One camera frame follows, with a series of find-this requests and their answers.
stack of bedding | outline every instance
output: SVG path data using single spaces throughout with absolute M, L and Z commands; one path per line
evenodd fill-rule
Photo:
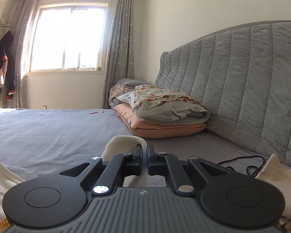
M 196 134 L 206 128 L 210 113 L 197 99 L 141 81 L 124 80 L 112 87 L 109 102 L 133 134 L 168 138 Z

hanging clothes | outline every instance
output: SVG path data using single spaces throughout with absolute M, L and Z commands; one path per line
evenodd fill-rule
M 11 54 L 14 37 L 8 31 L 0 40 L 0 88 L 6 82 L 6 98 L 12 100 L 15 94 L 15 61 Z

round black disc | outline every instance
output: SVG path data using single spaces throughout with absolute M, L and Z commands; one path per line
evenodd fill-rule
M 14 186 L 2 201 L 10 223 L 26 228 L 51 228 L 76 217 L 87 203 L 73 177 L 39 177 Z
M 200 204 L 218 222 L 243 229 L 276 223 L 285 207 L 283 195 L 274 186 L 232 174 L 213 177 L 201 193 Z

star logo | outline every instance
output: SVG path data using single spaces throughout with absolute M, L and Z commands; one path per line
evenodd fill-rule
M 142 191 L 140 191 L 139 192 L 140 194 L 142 194 L 142 195 L 146 195 L 148 192 L 147 191 L 145 191 L 144 189 L 142 190 Z

window pane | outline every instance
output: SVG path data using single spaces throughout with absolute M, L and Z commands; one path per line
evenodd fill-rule
M 70 12 L 71 9 L 42 11 L 33 42 L 32 70 L 62 68 Z
M 74 9 L 66 42 L 65 68 L 97 67 L 101 49 L 105 10 L 101 8 Z

